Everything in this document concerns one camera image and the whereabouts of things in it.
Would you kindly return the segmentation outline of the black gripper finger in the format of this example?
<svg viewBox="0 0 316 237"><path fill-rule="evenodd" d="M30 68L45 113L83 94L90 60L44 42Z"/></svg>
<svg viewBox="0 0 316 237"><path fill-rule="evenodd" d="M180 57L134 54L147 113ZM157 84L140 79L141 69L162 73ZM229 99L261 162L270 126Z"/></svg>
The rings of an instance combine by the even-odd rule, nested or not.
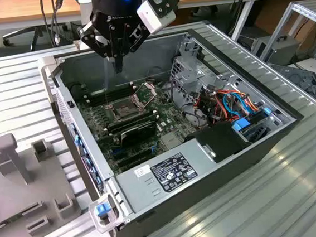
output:
<svg viewBox="0 0 316 237"><path fill-rule="evenodd" d="M136 52L150 32L143 22L125 23L124 29L119 38L120 51L118 53L119 72L123 71L123 58L129 53Z"/></svg>
<svg viewBox="0 0 316 237"><path fill-rule="evenodd" d="M91 21L80 26L77 29L77 33L83 44L95 51L102 58L108 59L113 65L114 72L116 74L120 73L118 54L113 53L111 42L99 33Z"/></svg>

